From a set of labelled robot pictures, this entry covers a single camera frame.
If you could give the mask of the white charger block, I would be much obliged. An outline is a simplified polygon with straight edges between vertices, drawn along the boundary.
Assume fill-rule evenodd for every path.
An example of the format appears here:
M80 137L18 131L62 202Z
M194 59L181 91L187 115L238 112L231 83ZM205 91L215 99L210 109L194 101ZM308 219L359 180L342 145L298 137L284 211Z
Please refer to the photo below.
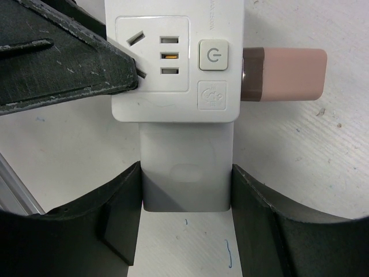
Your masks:
M146 211L230 209L232 123L141 123L139 134Z

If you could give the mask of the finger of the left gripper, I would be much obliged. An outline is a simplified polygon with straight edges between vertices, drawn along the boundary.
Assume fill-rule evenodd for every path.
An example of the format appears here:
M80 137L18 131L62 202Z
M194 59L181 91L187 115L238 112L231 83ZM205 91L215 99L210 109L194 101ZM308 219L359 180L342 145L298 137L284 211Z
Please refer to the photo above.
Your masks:
M1 114L138 87L134 59L75 1L1 2Z

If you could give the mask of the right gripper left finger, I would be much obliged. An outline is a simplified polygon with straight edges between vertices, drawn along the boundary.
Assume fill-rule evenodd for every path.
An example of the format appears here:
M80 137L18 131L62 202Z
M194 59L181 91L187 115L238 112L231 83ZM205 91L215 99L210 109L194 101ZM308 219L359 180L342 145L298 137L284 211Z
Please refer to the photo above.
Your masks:
M1 212L2 276L126 276L142 207L141 165L46 214Z

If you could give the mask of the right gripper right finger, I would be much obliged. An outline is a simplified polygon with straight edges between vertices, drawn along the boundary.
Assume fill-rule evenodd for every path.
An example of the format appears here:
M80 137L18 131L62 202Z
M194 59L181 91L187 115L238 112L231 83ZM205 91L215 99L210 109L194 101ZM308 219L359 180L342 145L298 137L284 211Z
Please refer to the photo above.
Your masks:
M243 276L368 275L368 218L305 206L238 165L231 208Z

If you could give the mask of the white power strip socket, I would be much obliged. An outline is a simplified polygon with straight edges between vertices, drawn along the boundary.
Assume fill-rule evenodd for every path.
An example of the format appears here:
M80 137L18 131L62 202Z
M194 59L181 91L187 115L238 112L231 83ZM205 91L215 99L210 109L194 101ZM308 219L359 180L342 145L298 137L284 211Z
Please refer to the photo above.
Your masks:
M121 122L228 123L240 112L243 1L105 1L110 43L138 87L111 98Z

